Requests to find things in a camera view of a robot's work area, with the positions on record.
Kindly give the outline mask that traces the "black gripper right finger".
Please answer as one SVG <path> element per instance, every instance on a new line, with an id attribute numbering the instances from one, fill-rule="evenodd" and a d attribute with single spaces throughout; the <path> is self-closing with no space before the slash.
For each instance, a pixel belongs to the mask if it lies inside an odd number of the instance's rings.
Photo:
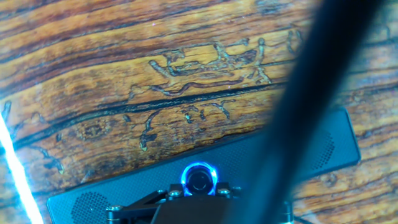
<path id="1" fill-rule="evenodd" d="M 226 198 L 238 198 L 242 195 L 241 187 L 226 187 L 226 183 L 218 183 L 216 187 L 216 195 Z M 277 216 L 278 224 L 294 224 L 294 212 L 291 201 L 283 201 L 280 212 Z"/>

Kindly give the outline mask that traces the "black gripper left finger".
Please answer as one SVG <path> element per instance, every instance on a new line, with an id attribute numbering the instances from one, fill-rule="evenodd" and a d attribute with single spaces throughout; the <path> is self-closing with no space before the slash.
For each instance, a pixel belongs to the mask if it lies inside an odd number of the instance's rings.
<path id="1" fill-rule="evenodd" d="M 112 205 L 106 208 L 107 224 L 151 223 L 156 211 L 168 201 L 184 196 L 182 184 L 171 184 L 168 190 L 156 190 L 128 205 Z"/>

